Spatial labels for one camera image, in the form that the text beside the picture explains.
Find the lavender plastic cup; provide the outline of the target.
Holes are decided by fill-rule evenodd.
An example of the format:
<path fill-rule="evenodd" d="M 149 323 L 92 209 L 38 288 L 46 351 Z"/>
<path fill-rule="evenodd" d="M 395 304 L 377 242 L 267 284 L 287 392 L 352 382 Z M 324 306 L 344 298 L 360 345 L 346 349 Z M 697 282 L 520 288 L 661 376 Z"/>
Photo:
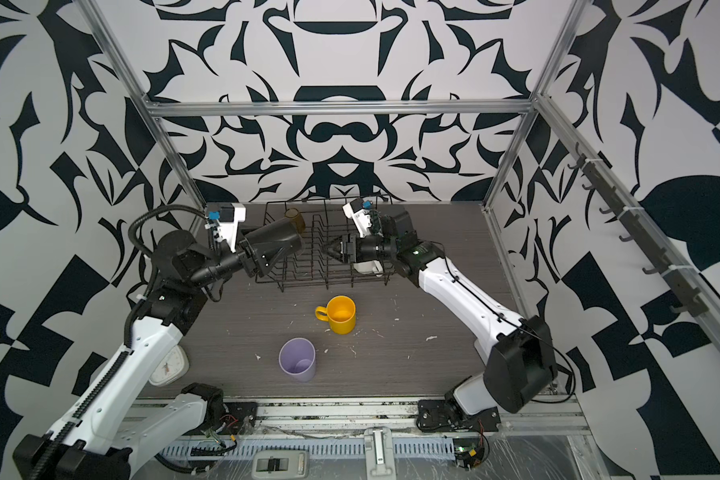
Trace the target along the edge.
<path fill-rule="evenodd" d="M 306 338 L 288 340 L 278 356 L 281 370 L 299 382 L 309 382 L 316 374 L 316 349 Z"/>

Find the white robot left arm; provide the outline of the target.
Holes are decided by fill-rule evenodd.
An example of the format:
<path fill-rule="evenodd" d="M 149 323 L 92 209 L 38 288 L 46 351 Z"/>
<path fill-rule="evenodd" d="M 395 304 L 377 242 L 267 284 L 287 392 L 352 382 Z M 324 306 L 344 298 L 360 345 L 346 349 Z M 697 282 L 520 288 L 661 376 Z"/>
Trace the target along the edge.
<path fill-rule="evenodd" d="M 238 271 L 264 277 L 302 247 L 298 227 L 281 219 L 215 249 L 178 230 L 165 235 L 151 260 L 158 284 L 132 311 L 123 344 L 83 396 L 42 436 L 26 435 L 13 452 L 24 479 L 129 479 L 187 432 L 214 434 L 224 414 L 221 389 L 185 387 L 167 406 L 121 432 L 123 419 L 149 378 L 188 333 L 212 291 Z"/>

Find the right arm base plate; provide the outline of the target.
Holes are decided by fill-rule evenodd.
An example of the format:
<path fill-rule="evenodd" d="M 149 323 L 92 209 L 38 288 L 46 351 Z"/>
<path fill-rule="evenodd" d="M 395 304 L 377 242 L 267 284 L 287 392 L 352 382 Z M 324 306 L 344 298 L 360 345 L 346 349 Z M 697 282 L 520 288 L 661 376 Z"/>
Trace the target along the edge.
<path fill-rule="evenodd" d="M 416 428 L 424 433 L 497 432 L 501 418 L 497 408 L 466 414 L 454 400 L 419 400 Z"/>

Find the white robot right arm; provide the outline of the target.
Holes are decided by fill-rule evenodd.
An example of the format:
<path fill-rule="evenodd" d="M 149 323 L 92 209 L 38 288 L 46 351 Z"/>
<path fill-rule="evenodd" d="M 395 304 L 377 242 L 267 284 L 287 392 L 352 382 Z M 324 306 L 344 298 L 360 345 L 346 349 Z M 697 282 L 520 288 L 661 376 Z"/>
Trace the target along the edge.
<path fill-rule="evenodd" d="M 329 256 L 350 265 L 391 265 L 474 335 L 484 370 L 453 389 L 452 398 L 463 414 L 474 416 L 495 407 L 517 413 L 556 378 L 549 326 L 537 316 L 521 316 L 481 290 L 448 258 L 442 244 L 418 236 L 403 207 L 378 210 L 356 199 L 342 210 L 353 225 L 327 246 Z"/>

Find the amber textured glass cup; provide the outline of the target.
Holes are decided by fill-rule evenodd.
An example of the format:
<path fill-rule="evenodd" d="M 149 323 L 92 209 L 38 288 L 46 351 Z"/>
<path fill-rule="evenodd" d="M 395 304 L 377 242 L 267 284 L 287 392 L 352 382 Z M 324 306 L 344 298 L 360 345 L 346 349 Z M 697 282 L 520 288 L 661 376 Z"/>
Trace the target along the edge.
<path fill-rule="evenodd" d="M 304 233 L 306 230 L 306 222 L 302 213 L 297 208 L 288 208 L 284 212 L 284 217 L 289 220 L 300 235 Z"/>

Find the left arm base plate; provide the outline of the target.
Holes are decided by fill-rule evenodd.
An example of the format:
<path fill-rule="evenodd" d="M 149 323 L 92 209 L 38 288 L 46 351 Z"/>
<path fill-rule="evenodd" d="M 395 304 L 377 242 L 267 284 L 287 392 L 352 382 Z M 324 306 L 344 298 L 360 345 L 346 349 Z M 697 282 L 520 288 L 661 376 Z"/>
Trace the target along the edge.
<path fill-rule="evenodd" d="M 257 412 L 254 401 L 225 402 L 215 433 L 224 438 L 247 434 L 256 426 Z"/>

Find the black mug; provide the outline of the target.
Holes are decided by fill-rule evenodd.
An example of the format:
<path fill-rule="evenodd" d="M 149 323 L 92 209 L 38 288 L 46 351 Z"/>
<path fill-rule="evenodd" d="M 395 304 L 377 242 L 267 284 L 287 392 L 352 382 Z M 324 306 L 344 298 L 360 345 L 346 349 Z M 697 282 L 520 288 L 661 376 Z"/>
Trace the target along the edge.
<path fill-rule="evenodd" d="M 302 249 L 302 235 L 296 231 L 286 218 L 281 218 L 252 230 L 245 234 L 240 242 L 248 242 L 252 246 L 255 243 L 263 242 L 293 242 L 294 251 L 290 255 L 296 254 Z"/>

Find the cream white mug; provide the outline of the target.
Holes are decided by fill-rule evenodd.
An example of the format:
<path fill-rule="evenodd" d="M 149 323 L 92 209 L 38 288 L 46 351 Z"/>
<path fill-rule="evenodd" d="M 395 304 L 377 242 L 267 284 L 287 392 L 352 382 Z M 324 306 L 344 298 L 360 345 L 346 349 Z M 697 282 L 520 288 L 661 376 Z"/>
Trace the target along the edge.
<path fill-rule="evenodd" d="M 369 260 L 352 264 L 353 270 L 362 276 L 382 278 L 389 275 L 386 264 L 380 260 Z"/>

